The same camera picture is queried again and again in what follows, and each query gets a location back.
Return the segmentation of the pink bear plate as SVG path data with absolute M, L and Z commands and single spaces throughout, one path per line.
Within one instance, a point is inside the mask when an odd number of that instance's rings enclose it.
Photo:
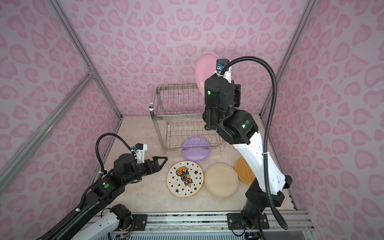
M 213 53 L 203 54 L 196 63 L 195 80 L 199 92 L 204 96 L 205 81 L 210 78 L 217 70 L 217 60 L 219 56 Z

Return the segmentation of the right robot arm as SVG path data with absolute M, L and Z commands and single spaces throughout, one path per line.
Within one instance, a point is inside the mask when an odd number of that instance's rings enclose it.
M 285 199 L 284 189 L 292 184 L 292 177 L 284 175 L 268 152 L 268 140 L 263 138 L 250 113 L 239 110 L 241 86 L 213 74 L 204 83 L 205 111 L 203 120 L 207 131 L 216 131 L 246 160 L 254 175 L 246 191 L 246 204 L 241 211 L 241 224 L 246 229 L 261 227 L 263 211 L 270 208 L 278 224 L 288 224 L 278 211 Z

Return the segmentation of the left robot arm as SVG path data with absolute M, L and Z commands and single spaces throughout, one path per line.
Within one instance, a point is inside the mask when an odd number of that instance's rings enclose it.
M 84 191 L 80 203 L 38 239 L 70 240 L 89 220 L 121 195 L 125 191 L 126 185 L 159 172 L 167 161 L 167 157 L 154 156 L 151 160 L 147 159 L 143 163 L 138 163 L 133 154 L 119 156 L 107 175 Z

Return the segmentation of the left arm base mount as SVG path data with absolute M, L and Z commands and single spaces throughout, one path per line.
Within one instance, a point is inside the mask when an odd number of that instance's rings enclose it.
M 119 221 L 117 230 L 120 231 L 144 231 L 148 221 L 147 214 L 133 214 L 126 206 L 118 204 L 110 209 L 110 213 L 116 215 Z

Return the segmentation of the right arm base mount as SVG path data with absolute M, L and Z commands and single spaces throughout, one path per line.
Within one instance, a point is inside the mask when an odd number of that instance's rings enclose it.
M 270 228 L 266 214 L 257 213 L 248 218 L 242 213 L 228 213 L 227 223 L 229 230 L 268 230 Z

